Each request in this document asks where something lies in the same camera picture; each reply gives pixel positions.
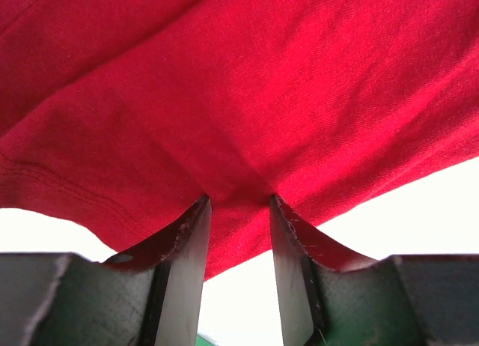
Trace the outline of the green plastic tray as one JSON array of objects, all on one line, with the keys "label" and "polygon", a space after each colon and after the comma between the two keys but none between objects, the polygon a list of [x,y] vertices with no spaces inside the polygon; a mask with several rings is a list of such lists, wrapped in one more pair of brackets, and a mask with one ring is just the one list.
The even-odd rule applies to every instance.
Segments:
[{"label": "green plastic tray", "polygon": [[219,346],[219,343],[211,338],[201,335],[200,333],[197,334],[196,337],[196,346]]}]

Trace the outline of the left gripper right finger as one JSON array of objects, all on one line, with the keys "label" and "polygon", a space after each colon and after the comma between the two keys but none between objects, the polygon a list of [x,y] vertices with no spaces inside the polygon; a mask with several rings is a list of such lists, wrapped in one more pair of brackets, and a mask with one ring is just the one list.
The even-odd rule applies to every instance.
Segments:
[{"label": "left gripper right finger", "polygon": [[478,257],[392,255],[375,260],[269,206],[286,345],[476,345]]}]

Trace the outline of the dark red t-shirt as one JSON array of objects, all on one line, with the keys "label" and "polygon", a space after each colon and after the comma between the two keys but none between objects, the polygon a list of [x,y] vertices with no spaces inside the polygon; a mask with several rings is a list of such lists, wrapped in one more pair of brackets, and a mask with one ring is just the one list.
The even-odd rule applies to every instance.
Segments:
[{"label": "dark red t-shirt", "polygon": [[208,195],[207,277],[478,155],[478,0],[1,0],[1,205],[118,251]]}]

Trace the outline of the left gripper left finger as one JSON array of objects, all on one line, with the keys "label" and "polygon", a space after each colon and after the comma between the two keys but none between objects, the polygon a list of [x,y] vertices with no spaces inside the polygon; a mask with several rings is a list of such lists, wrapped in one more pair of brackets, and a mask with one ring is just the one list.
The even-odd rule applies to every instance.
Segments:
[{"label": "left gripper left finger", "polygon": [[194,345],[211,203],[104,262],[1,255],[3,345]]}]

